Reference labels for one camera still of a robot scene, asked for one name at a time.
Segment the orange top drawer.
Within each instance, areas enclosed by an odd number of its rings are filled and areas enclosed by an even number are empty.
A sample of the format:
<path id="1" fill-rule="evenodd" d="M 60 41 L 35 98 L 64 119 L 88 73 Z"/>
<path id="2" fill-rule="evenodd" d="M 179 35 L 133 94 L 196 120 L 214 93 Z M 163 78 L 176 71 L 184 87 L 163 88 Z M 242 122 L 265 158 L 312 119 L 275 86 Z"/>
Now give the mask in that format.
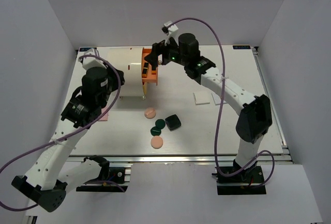
<path id="1" fill-rule="evenodd" d="M 142 49 L 142 59 L 141 59 L 141 71 L 143 69 L 143 64 L 146 62 L 145 61 L 145 56 L 148 55 L 151 51 L 151 48 L 143 48 Z M 142 78 L 142 83 L 143 85 L 146 85 L 147 83 L 152 83 L 158 85 L 158 68 L 157 68 L 157 74 L 152 74 L 152 67 L 149 64 L 149 69 L 148 69 L 148 76 L 147 78 Z"/>

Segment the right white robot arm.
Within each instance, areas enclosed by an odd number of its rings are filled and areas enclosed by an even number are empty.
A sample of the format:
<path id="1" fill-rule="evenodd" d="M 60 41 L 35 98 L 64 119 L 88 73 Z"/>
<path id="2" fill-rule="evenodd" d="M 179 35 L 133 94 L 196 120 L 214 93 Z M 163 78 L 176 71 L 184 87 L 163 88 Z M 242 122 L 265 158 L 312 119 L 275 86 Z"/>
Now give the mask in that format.
<path id="1" fill-rule="evenodd" d="M 236 112 L 235 130 L 240 141 L 232 170 L 224 173 L 219 166 L 216 170 L 223 178 L 247 181 L 261 155 L 261 141 L 273 123 L 270 99 L 264 94 L 252 94 L 227 78 L 224 69 L 219 70 L 214 62 L 201 55 L 199 43 L 191 33 L 180 35 L 178 41 L 171 37 L 154 43 L 145 60 L 152 67 L 158 67 L 160 56 L 162 65 L 174 62 L 183 66 L 190 79 L 217 94 L 221 103 L 227 103 Z"/>

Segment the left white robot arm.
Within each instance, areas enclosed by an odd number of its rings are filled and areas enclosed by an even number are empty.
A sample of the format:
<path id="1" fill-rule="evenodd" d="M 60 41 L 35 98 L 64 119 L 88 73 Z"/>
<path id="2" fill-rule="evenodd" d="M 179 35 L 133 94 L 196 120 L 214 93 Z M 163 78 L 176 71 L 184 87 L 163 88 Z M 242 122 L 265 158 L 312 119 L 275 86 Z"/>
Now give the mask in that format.
<path id="1" fill-rule="evenodd" d="M 124 73 L 120 70 L 87 69 L 81 86 L 72 93 L 61 113 L 53 144 L 24 175 L 14 177 L 12 186 L 51 213 L 62 204 L 67 193 L 82 184 L 106 181 L 110 176 L 109 162 L 101 156 L 87 157 L 65 173 L 61 173 L 61 169 L 78 141 L 102 115 L 110 94 L 117 92 L 124 83 Z"/>

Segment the cream round drawer organizer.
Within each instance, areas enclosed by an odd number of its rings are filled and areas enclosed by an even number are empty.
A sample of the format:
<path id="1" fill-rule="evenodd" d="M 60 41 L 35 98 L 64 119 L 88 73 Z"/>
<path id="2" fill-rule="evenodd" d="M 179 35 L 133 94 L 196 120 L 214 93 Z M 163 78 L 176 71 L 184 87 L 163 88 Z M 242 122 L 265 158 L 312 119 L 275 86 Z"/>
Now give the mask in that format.
<path id="1" fill-rule="evenodd" d="M 124 73 L 125 83 L 121 86 L 120 98 L 136 97 L 145 99 L 142 82 L 143 47 L 111 48 L 107 60 L 117 70 Z"/>

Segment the blue label sticker left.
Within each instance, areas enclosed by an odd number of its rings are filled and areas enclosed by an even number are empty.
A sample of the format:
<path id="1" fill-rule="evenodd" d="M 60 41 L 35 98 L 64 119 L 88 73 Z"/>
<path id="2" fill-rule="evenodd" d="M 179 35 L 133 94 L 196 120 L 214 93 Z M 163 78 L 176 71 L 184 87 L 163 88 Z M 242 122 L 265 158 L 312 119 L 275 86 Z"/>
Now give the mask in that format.
<path id="1" fill-rule="evenodd" d="M 83 48 L 79 48 L 79 52 L 86 52 L 88 50 L 90 50 L 91 48 L 89 47 L 83 47 Z"/>

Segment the blue label sticker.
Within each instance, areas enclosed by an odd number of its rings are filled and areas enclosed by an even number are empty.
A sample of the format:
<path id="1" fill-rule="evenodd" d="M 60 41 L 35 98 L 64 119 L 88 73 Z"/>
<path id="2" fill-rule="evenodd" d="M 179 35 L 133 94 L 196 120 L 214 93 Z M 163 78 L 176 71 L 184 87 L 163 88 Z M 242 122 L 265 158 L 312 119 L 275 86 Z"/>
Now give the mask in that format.
<path id="1" fill-rule="evenodd" d="M 88 50 L 90 50 L 91 48 L 89 47 L 83 47 L 83 48 L 79 48 L 79 52 L 86 52 Z"/>
<path id="2" fill-rule="evenodd" d="M 251 46 L 249 45 L 232 45 L 234 50 L 250 50 Z"/>

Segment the pink rectangular palette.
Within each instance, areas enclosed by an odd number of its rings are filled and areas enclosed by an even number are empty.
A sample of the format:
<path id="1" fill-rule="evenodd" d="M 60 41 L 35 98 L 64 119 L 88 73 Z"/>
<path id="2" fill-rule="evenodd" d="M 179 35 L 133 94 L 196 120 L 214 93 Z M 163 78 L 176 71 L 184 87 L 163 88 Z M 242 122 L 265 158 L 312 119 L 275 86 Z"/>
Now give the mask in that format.
<path id="1" fill-rule="evenodd" d="M 101 109 L 101 115 L 99 116 L 99 121 L 107 121 L 108 120 L 108 111 L 106 108 Z"/>

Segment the dark green puff upper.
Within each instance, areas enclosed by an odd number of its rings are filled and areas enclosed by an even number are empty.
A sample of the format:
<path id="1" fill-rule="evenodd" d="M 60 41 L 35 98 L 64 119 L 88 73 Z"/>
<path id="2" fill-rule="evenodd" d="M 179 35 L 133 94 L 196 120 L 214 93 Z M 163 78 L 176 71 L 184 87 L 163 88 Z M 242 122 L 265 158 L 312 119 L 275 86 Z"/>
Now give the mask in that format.
<path id="1" fill-rule="evenodd" d="M 164 127 L 166 126 L 165 120 L 163 119 L 157 119 L 155 121 L 155 126 L 159 129 L 164 129 Z"/>

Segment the dark green puff with label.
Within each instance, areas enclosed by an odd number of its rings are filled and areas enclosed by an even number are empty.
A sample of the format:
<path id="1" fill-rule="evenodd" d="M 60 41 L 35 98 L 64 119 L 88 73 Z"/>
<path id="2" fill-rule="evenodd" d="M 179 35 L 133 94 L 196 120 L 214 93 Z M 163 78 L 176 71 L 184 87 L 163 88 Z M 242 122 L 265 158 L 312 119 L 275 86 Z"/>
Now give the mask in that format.
<path id="1" fill-rule="evenodd" d="M 150 129 L 150 133 L 151 135 L 154 137 L 154 136 L 160 136 L 161 135 L 161 129 L 154 126 Z"/>

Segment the white square compact left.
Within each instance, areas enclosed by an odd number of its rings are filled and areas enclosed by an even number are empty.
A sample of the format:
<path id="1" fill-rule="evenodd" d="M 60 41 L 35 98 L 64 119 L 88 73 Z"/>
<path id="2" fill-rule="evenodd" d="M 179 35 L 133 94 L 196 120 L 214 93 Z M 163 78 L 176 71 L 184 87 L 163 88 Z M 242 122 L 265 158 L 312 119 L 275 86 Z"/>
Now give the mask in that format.
<path id="1" fill-rule="evenodd" d="M 206 92 L 193 92 L 193 98 L 196 106 L 210 104 L 209 94 Z"/>

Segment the black square compact case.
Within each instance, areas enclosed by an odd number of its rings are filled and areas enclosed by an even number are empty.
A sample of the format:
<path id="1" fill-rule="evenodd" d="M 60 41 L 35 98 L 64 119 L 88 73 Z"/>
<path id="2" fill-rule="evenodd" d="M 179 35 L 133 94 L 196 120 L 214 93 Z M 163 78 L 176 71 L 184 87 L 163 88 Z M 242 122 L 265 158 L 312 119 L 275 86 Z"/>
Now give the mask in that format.
<path id="1" fill-rule="evenodd" d="M 170 131 L 176 130 L 182 125 L 179 117 L 176 114 L 170 115 L 165 118 L 165 123 Z"/>

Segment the plain pink round puff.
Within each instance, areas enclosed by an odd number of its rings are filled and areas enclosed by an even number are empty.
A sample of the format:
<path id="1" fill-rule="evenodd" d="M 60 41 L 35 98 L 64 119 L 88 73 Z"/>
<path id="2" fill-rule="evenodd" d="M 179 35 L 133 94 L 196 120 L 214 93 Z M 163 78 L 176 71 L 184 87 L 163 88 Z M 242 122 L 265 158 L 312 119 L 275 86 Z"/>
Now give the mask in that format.
<path id="1" fill-rule="evenodd" d="M 151 138 L 151 146 L 154 149 L 160 149 L 163 146 L 163 139 L 160 136 L 154 136 Z"/>

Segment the white square compact with gold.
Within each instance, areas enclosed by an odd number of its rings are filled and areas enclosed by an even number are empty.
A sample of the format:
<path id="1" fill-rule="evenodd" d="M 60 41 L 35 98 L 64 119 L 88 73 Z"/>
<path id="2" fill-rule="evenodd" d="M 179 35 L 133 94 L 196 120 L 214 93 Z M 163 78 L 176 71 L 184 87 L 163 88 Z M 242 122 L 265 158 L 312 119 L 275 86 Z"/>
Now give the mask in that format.
<path id="1" fill-rule="evenodd" d="M 214 92 L 212 92 L 212 98 L 213 98 L 214 104 L 216 106 L 219 106 L 221 104 L 221 98 L 220 98 L 220 96 L 218 96 Z"/>

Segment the blue label sticker right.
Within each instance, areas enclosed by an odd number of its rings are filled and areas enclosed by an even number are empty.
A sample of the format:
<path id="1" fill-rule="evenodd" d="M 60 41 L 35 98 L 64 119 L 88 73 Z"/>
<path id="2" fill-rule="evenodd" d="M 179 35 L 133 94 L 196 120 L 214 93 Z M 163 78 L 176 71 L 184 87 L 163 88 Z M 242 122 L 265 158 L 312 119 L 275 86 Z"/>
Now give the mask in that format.
<path id="1" fill-rule="evenodd" d="M 232 45 L 234 50 L 250 50 L 251 46 L 249 45 Z"/>

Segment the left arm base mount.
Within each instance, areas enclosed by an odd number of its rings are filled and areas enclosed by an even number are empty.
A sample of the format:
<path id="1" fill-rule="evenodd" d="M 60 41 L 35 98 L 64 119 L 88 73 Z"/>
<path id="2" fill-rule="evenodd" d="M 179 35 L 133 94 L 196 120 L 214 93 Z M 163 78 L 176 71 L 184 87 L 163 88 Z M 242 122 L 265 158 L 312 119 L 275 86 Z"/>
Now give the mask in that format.
<path id="1" fill-rule="evenodd" d="M 101 171 L 97 178 L 76 188 L 76 192 L 126 192 L 126 168 L 112 167 L 110 162 L 101 156 L 85 157 L 83 162 L 97 162 Z"/>

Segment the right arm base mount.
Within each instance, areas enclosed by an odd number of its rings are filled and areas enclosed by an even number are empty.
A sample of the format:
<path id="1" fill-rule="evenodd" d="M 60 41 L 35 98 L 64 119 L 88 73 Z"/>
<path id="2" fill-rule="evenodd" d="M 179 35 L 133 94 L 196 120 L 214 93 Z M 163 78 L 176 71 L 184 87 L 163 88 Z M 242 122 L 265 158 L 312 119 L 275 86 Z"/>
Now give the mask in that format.
<path id="1" fill-rule="evenodd" d="M 265 195 L 262 168 L 255 162 L 248 169 L 232 177 L 224 177 L 218 171 L 212 173 L 216 179 L 219 196 Z"/>

